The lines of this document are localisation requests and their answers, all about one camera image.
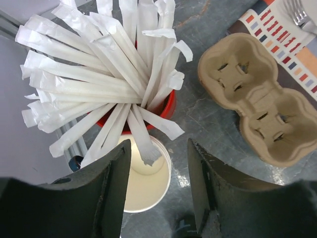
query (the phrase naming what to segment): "gray wall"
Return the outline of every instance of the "gray wall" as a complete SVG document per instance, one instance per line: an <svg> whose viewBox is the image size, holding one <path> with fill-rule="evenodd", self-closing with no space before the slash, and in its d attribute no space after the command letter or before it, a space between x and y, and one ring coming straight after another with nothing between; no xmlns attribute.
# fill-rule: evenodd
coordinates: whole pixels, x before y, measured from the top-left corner
<svg viewBox="0 0 317 238"><path fill-rule="evenodd" d="M0 177L40 184L71 171L64 156L53 158L49 152L56 133L46 134L24 124L21 111L31 102L24 96L35 92L29 79L21 79L19 65L26 55L21 45L0 36Z"/></svg>

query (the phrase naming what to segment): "gray table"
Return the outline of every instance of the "gray table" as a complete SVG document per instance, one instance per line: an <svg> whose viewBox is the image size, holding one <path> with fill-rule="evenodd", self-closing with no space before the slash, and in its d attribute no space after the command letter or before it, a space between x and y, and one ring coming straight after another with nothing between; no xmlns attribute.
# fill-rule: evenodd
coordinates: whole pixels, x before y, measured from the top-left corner
<svg viewBox="0 0 317 238"><path fill-rule="evenodd" d="M287 184L299 179L317 179L316 151L290 168L277 168L262 162L242 138L237 127L239 117L233 111L217 105L197 79L197 64L202 53L221 39L256 0L176 0L174 29L178 40L184 40L194 53L194 60L185 63L180 58L177 70L183 72L185 82L177 92L177 106L172 120L184 135L170 141L156 129L151 135L163 142L170 153L172 180L165 198L153 209L124 214L122 238L170 238L175 220L193 212L187 165L187 140L194 138L208 151L227 164L256 178ZM117 2L116 18L120 18ZM81 8L96 11L95 2ZM94 126L84 135L89 147L100 128Z"/></svg>

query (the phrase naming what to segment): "bundle of straws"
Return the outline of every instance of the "bundle of straws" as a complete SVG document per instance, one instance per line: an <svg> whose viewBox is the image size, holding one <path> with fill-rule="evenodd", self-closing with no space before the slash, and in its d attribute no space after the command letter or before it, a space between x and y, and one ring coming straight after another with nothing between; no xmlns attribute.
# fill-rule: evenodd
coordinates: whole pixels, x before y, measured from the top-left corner
<svg viewBox="0 0 317 238"><path fill-rule="evenodd" d="M27 127L38 125L51 133L82 116L75 126L50 146L53 157L63 155L111 109L109 118L82 161L92 163L118 143L127 122L145 164L160 151L152 144L145 121L171 140L184 131L153 111L172 90L182 87L184 74L175 70L179 54L193 54L176 41L174 0L119 0L123 24L112 17L112 0L97 0L98 13L81 13L75 0L61 0L52 13L73 33L52 21L32 16L20 26L15 41L30 50L22 79L30 78L37 100L22 111Z"/></svg>

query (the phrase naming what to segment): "fork handle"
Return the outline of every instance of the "fork handle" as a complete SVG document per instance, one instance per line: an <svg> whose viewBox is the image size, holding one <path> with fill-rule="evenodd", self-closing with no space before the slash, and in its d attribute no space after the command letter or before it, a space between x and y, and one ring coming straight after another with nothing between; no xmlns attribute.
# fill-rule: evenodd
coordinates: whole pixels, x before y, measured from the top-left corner
<svg viewBox="0 0 317 238"><path fill-rule="evenodd" d="M303 27L303 30L311 32L317 36L317 26L312 21L309 21Z"/></svg>

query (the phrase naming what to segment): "brown stain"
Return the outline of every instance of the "brown stain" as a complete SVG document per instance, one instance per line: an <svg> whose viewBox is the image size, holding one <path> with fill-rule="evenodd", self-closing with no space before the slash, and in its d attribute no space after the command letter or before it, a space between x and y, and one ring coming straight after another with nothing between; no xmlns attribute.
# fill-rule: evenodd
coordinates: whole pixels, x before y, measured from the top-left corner
<svg viewBox="0 0 317 238"><path fill-rule="evenodd" d="M176 29L176 28L178 28L178 27L182 27L182 26L184 26L187 22L189 22L190 20L192 20L193 18L198 18L198 17L203 16L203 15L206 13L206 11L208 10L208 6L210 5L210 1L211 1L211 0L207 0L207 1L206 1L206 3L205 3L205 5L203 6L202 10L201 10L198 14L193 15L193 16L190 16L190 17L187 18L185 21L182 21L182 22L180 22L179 24L175 25L174 28Z"/></svg>

